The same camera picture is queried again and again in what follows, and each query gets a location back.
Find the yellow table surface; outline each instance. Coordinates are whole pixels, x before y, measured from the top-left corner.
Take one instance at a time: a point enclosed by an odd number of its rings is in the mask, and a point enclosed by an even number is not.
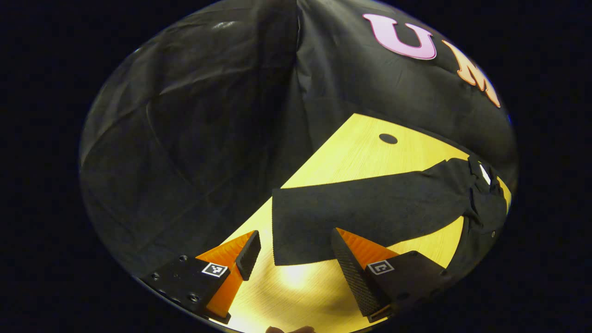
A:
[[[398,142],[383,142],[392,135]],[[330,184],[349,180],[422,171],[451,158],[468,159],[465,152],[409,128],[354,114],[282,186]],[[500,181],[507,207],[511,194]],[[267,327],[284,332],[312,326],[316,333],[353,332],[370,324],[356,300],[337,260],[304,265],[275,266],[272,246],[271,198],[224,242],[258,230],[261,251],[249,281],[243,282],[230,307],[225,325],[244,333],[264,333]],[[416,250],[443,267],[450,263],[461,237],[464,219],[437,232],[388,248],[399,253]]]

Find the black cloth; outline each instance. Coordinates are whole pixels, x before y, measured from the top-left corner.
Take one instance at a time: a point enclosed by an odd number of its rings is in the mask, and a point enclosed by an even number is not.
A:
[[[496,177],[490,166],[484,168]],[[492,178],[489,185],[473,156],[469,161],[442,161],[424,171],[276,189],[272,201],[275,264],[334,259],[330,243],[333,228],[390,246],[435,232],[461,215],[471,236],[491,234],[506,219],[499,182]],[[481,248],[479,241],[466,241],[455,264],[472,265],[477,248]]]
[[[433,60],[378,44],[362,14],[432,32]],[[513,192],[514,136],[436,30],[370,0],[223,0],[141,45],[98,92],[82,194],[115,259],[144,276],[225,240],[353,114],[479,156]]]

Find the black background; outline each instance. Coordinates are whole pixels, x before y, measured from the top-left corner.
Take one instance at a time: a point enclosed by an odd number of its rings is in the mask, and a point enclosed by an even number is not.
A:
[[[2,327],[213,332],[145,291],[111,258],[77,180],[80,133],[103,82],[139,45],[209,3],[5,5],[10,231],[3,233],[3,281],[16,297],[3,302]],[[521,159],[519,191],[494,248],[435,303],[402,320],[403,331],[583,331],[589,5],[388,3],[439,30],[484,69],[510,111]]]

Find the orange letter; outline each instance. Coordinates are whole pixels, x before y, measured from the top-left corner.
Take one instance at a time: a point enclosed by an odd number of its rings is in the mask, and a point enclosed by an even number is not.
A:
[[[483,75],[483,73],[454,45],[445,40],[442,40],[442,43],[450,47],[452,53],[454,53],[454,56],[456,57],[456,61],[458,61],[458,66],[460,67],[457,72],[458,76],[470,85],[477,84],[481,91],[485,90],[487,97],[489,97],[493,104],[500,107],[500,101],[497,99],[496,91],[493,89],[491,82],[489,82],[485,75]]]

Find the pink letter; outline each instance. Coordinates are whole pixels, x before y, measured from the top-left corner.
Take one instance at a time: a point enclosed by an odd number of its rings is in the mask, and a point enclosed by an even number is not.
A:
[[[372,24],[376,40],[388,50],[403,56],[421,60],[430,60],[436,57],[436,47],[430,38],[432,35],[431,32],[416,25],[405,23],[409,29],[415,31],[415,34],[419,39],[419,47],[413,47],[403,44],[399,40],[394,27],[397,22],[392,18],[374,14],[364,14],[363,17]]]

